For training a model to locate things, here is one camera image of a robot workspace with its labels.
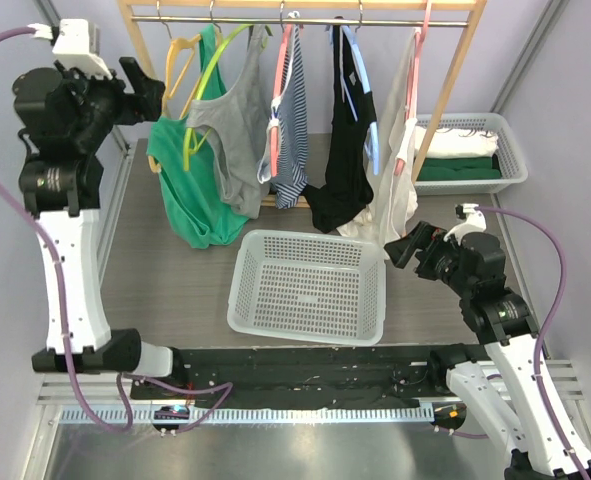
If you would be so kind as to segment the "green tank top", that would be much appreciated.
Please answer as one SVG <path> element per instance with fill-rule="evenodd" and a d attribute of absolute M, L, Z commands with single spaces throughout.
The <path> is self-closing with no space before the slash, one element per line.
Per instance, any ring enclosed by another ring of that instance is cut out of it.
<path fill-rule="evenodd" d="M 204 40 L 213 41 L 216 32 L 209 25 L 199 34 Z M 199 57 L 201 73 L 205 72 L 216 49 L 210 42 L 206 46 L 200 45 L 195 56 Z M 173 80 L 179 75 L 189 54 L 190 50 L 185 50 L 177 57 Z M 163 126 L 157 137 L 159 144 L 149 147 L 148 141 L 147 154 L 151 153 L 159 159 L 167 175 L 166 180 L 162 178 L 160 181 L 156 174 L 168 222 L 172 230 L 195 249 L 229 245 L 238 237 L 247 218 L 234 213 L 228 204 L 221 201 L 214 175 L 214 154 L 201 136 L 197 137 L 199 150 L 190 157 L 189 168 L 184 168 L 183 141 L 188 113 L 183 118 L 162 120 Z"/>

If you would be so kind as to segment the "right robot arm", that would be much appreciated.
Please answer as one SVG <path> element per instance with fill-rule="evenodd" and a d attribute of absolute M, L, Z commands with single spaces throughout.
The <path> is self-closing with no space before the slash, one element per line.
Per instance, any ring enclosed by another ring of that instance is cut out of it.
<path fill-rule="evenodd" d="M 493 362 L 505 391 L 491 384 L 463 345 L 435 350 L 426 380 L 455 394 L 503 454 L 507 479 L 591 479 L 591 451 L 578 437 L 541 351 L 541 331 L 525 300 L 506 285 L 506 257 L 482 213 L 444 230 L 418 223 L 386 244 L 397 268 L 415 257 L 415 273 L 459 298 L 465 324 Z"/>

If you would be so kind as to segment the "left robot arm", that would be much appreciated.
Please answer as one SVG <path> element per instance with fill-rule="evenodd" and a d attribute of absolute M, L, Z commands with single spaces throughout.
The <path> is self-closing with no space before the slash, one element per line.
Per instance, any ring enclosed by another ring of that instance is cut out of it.
<path fill-rule="evenodd" d="M 97 242 L 104 168 L 96 156 L 116 126 L 161 115 L 164 84 L 122 57 L 126 75 L 97 78 L 56 62 L 18 77 L 14 110 L 26 146 L 19 175 L 24 209 L 38 227 L 49 327 L 46 346 L 32 357 L 39 373 L 117 372 L 153 377 L 165 398 L 180 397 L 187 373 L 169 347 L 142 340 L 134 328 L 109 326 L 100 292 Z"/>

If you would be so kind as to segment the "yellow hanger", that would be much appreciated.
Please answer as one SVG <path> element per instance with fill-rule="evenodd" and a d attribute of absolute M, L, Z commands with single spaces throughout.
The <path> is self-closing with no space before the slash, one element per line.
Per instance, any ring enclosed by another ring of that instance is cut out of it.
<path fill-rule="evenodd" d="M 164 112 L 168 113 L 167 112 L 168 102 L 169 102 L 169 100 L 173 99 L 173 97 L 177 93 L 179 86 L 181 85 L 181 83 L 184 80 L 187 70 L 189 69 L 191 63 L 193 62 L 195 54 L 199 51 L 200 45 L 206 46 L 206 43 L 210 42 L 215 47 L 219 47 L 222 40 L 223 40 L 222 34 L 217 33 L 217 32 L 215 33 L 215 40 L 213 40 L 213 41 L 204 40 L 202 34 L 197 34 L 196 36 L 194 36 L 191 39 L 186 39 L 186 38 L 171 39 L 170 46 L 169 46 L 169 49 L 167 52 L 167 57 L 166 57 L 165 82 L 164 82 L 166 90 L 163 94 L 162 102 L 161 102 L 162 113 L 164 113 Z M 175 80 L 173 80 L 174 66 L 177 61 L 177 57 L 180 55 L 180 53 L 182 51 L 185 51 L 185 50 L 190 50 L 189 57 L 188 57 L 187 61 L 185 62 L 184 66 L 182 67 L 181 71 L 179 72 L 179 75 L 175 78 Z M 186 116 L 186 114 L 188 113 L 189 107 L 196 95 L 196 91 L 200 85 L 200 82 L 201 82 L 201 73 L 198 76 L 196 84 L 193 87 L 193 89 L 191 90 L 191 93 L 184 104 L 184 107 L 183 107 L 183 109 L 181 111 L 181 115 L 180 115 L 181 118 Z M 162 120 L 169 120 L 169 118 L 170 117 L 168 117 L 168 116 L 162 116 L 151 127 L 151 135 L 149 137 L 149 147 L 159 144 L 159 138 L 157 138 L 157 137 L 159 137 L 158 133 L 161 132 L 160 128 L 163 126 L 161 121 Z M 147 158 L 148 158 L 148 164 L 149 164 L 149 168 L 150 168 L 151 172 L 154 174 L 157 174 L 160 177 L 160 181 L 162 178 L 164 178 L 166 180 L 167 175 L 166 175 L 166 172 L 163 170 L 163 165 L 159 162 L 159 159 L 151 153 L 147 154 Z"/>

